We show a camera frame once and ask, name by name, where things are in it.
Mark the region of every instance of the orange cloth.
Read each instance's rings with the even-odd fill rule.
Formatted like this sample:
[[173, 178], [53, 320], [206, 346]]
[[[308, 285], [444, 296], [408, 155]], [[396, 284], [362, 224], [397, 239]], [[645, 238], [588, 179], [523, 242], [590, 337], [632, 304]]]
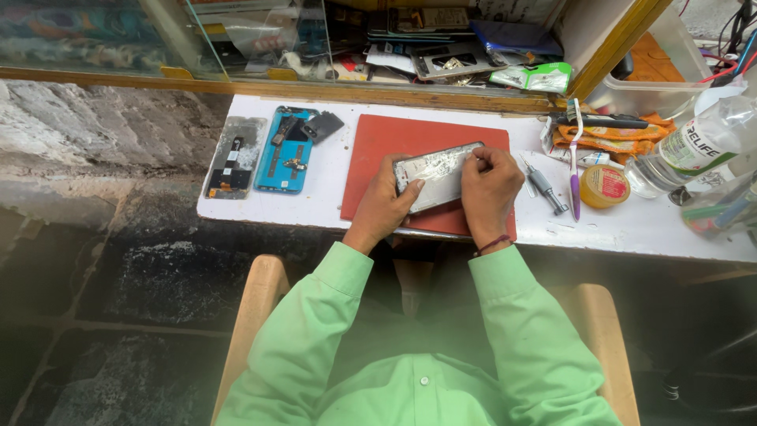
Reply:
[[[642, 120], [650, 125], [646, 129], [615, 129], [612, 127], [584, 127], [578, 140], [578, 148], [599, 148], [609, 152], [613, 161], [625, 164], [628, 157], [645, 155], [654, 145], [675, 130], [673, 120], [663, 120], [659, 114], [642, 115]], [[552, 135], [552, 141], [559, 148], [569, 148], [578, 132], [578, 126], [561, 124]]]

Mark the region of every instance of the shirt sleeve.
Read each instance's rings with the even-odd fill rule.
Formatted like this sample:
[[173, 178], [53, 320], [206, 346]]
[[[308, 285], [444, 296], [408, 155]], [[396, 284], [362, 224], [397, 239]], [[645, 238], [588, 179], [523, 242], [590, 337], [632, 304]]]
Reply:
[[313, 423], [372, 266], [370, 258], [334, 243], [257, 332], [248, 369], [232, 384], [217, 426]]
[[517, 248], [469, 261], [513, 424], [620, 425], [597, 358]]

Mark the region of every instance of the chair armrest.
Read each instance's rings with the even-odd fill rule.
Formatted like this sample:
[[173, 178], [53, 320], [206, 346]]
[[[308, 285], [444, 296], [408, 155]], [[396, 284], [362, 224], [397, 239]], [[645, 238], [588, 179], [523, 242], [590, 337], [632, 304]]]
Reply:
[[549, 292], [565, 310], [591, 353], [602, 365], [605, 383], [597, 390], [625, 426], [640, 426], [631, 368], [618, 313], [610, 292], [597, 284], [552, 287]]
[[232, 383], [247, 368], [247, 357], [257, 331], [279, 303], [279, 297], [288, 293], [289, 289], [282, 258], [274, 255], [259, 255], [255, 258], [239, 303], [211, 424], [215, 424]]

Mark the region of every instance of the white table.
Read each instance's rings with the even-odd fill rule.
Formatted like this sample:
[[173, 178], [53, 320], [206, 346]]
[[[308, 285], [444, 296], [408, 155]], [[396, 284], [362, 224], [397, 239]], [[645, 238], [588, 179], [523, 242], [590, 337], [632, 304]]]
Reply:
[[[357, 120], [361, 114], [376, 114], [416, 120], [440, 121], [470, 126], [504, 129], [510, 135], [510, 151], [520, 163], [519, 154], [552, 183], [558, 198], [569, 204], [569, 166], [545, 156], [539, 143], [544, 123], [535, 117], [505, 118], [498, 114], [440, 111], [387, 105], [360, 105], [323, 102], [293, 102], [236, 95], [229, 116], [271, 118], [280, 105], [330, 111], [344, 122], [336, 134], [313, 147], [304, 189], [297, 195], [262, 193], [251, 190], [245, 200], [205, 199], [200, 196], [198, 214], [203, 218], [248, 221], [290, 226], [346, 229], [350, 222], [339, 218], [347, 169], [350, 165]], [[731, 241], [708, 241], [683, 224], [680, 208], [667, 197], [644, 199], [631, 194], [621, 205], [608, 209], [581, 206], [576, 223], [570, 211], [555, 216], [543, 196], [530, 198], [523, 190], [516, 199], [518, 243], [665, 255], [680, 258], [757, 262], [757, 249], [745, 233]], [[449, 236], [417, 230], [399, 229], [409, 235]]]

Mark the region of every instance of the hand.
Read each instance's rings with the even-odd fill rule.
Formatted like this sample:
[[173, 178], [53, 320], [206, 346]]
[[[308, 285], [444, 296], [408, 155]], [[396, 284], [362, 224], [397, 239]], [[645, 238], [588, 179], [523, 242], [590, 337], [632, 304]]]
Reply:
[[357, 206], [352, 226], [342, 239], [344, 244], [368, 255], [379, 241], [391, 235], [402, 224], [425, 183], [423, 179], [415, 179], [397, 196], [397, 181], [392, 163], [410, 156], [389, 154], [381, 160], [378, 173], [371, 179]]
[[[502, 149], [476, 148], [463, 163], [463, 209], [479, 250], [503, 234], [509, 234], [507, 215], [524, 180], [515, 159]], [[509, 245], [503, 241], [482, 254]]]

